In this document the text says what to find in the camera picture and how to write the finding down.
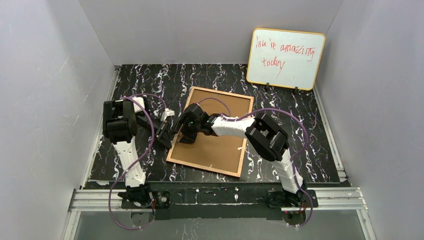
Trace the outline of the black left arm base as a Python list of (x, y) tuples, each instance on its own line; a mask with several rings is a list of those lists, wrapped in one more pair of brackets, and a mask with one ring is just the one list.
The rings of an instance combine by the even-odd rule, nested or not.
[(168, 209), (171, 199), (169, 191), (152, 191), (148, 184), (127, 186), (117, 195), (122, 198), (122, 209)]

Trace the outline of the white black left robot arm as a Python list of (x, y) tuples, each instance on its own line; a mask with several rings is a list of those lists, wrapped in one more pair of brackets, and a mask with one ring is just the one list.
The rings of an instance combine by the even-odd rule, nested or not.
[(143, 186), (147, 181), (135, 143), (138, 127), (150, 131), (149, 149), (153, 143), (158, 143), (166, 149), (172, 147), (170, 119), (175, 115), (175, 111), (164, 105), (160, 119), (153, 119), (148, 110), (146, 96), (150, 94), (136, 94), (103, 103), (103, 135), (118, 153), (123, 167), (122, 178), (125, 180), (125, 186), (129, 188)]

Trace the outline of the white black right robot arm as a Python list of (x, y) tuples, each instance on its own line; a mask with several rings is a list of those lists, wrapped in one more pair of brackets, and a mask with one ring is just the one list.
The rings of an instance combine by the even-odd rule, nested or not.
[(272, 163), (284, 191), (305, 193), (303, 178), (290, 153), (289, 135), (266, 111), (267, 108), (261, 108), (242, 117), (230, 117), (222, 113), (208, 114), (199, 104), (192, 103), (185, 108), (172, 132), (181, 134), (180, 142), (185, 144), (194, 143), (198, 133), (247, 139), (262, 159)]

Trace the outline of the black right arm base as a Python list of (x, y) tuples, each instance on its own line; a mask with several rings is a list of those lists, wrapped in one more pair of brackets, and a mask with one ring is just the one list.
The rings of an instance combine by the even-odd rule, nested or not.
[(301, 205), (306, 204), (307, 207), (316, 208), (319, 206), (318, 197), (314, 190), (307, 189), (309, 197), (302, 191), (291, 193), (285, 190), (269, 190), (265, 197), (265, 203), (270, 208), (301, 208)]

